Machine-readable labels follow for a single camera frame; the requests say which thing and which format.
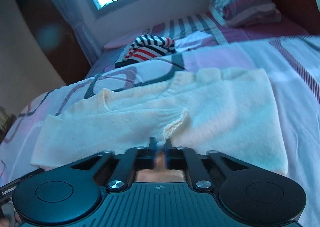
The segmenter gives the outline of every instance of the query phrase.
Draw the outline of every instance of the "white cloth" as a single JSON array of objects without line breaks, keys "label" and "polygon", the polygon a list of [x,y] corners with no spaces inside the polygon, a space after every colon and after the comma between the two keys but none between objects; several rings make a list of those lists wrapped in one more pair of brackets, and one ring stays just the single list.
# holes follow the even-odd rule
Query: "white cloth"
[{"label": "white cloth", "polygon": [[269,79],[263,69],[240,68],[176,72],[169,81],[122,92],[103,89],[46,118],[31,163],[53,168],[106,149],[124,153],[149,137],[287,173]]}]

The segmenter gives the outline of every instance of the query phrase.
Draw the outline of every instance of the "black circular cover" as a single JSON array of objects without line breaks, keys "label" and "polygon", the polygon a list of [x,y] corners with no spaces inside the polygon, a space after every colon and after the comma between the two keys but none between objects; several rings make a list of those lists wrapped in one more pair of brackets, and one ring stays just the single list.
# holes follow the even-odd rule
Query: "black circular cover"
[{"label": "black circular cover", "polygon": [[239,170],[219,191],[221,204],[249,225],[273,226],[296,218],[306,195],[296,182],[266,170]]},{"label": "black circular cover", "polygon": [[22,181],[12,200],[18,214],[38,225],[66,224],[94,210],[100,188],[81,170],[52,170]]}]

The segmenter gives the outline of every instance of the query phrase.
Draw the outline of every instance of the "bed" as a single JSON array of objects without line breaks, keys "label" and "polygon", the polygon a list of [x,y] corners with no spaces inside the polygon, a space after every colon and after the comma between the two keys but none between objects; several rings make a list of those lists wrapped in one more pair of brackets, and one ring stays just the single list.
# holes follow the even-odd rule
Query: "bed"
[{"label": "bed", "polygon": [[[0,145],[0,185],[36,169],[30,165],[31,155],[48,114],[59,115],[72,104],[93,96],[103,88],[122,91],[149,85],[170,79],[176,71],[196,72],[208,67],[263,68],[277,102],[288,156],[287,177],[298,182],[307,194],[307,205],[299,223],[304,227],[320,226],[320,36],[317,35],[320,34],[320,26],[314,24],[320,13],[316,0],[310,2],[311,10],[308,10],[316,19],[295,19],[293,12],[302,10],[303,6],[292,4],[294,7],[282,10],[287,11],[291,19],[284,18],[280,24],[237,30],[219,26],[209,13],[191,16],[192,20],[205,20],[199,30],[212,34],[217,46],[114,70],[111,67],[105,73],[103,69],[113,63],[106,64],[101,60],[87,79],[43,93],[25,107]],[[188,19],[154,26],[153,33],[168,33],[181,38],[186,35],[186,27],[192,31]],[[114,60],[121,51],[121,48],[113,51]]]}]

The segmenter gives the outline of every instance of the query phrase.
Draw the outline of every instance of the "door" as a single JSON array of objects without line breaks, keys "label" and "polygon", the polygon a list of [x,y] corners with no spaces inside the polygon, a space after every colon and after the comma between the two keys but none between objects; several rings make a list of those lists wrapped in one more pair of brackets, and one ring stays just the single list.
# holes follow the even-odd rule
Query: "door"
[{"label": "door", "polygon": [[52,66],[69,85],[83,80],[90,65],[73,29],[51,0],[16,0],[31,33]]}]

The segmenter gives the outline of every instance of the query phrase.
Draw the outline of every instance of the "hand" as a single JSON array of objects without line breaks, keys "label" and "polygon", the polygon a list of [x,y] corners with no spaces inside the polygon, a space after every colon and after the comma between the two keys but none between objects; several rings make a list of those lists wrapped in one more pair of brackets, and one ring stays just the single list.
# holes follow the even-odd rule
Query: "hand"
[{"label": "hand", "polygon": [[0,219],[0,227],[9,227],[9,220],[7,218]]}]

